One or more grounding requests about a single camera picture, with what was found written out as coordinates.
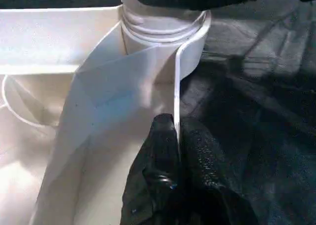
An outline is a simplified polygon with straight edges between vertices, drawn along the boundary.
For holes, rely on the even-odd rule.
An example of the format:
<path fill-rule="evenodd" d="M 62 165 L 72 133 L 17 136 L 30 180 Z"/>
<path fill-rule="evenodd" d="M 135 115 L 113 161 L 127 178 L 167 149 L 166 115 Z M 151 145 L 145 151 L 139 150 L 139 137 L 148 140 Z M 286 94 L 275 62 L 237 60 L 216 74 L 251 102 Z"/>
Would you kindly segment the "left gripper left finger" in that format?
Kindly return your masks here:
<path fill-rule="evenodd" d="M 184 200 L 181 169 L 173 116 L 157 115 L 130 167 L 120 224 L 177 225 Z"/>

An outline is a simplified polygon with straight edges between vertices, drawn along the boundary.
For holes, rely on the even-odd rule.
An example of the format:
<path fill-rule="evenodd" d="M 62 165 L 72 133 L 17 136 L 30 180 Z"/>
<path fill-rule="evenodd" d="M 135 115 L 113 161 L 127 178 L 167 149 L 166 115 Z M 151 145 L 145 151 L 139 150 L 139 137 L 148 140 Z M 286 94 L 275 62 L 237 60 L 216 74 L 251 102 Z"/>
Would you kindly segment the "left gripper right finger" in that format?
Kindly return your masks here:
<path fill-rule="evenodd" d="M 189 225 L 256 225 L 218 140 L 193 118 L 180 121 Z"/>

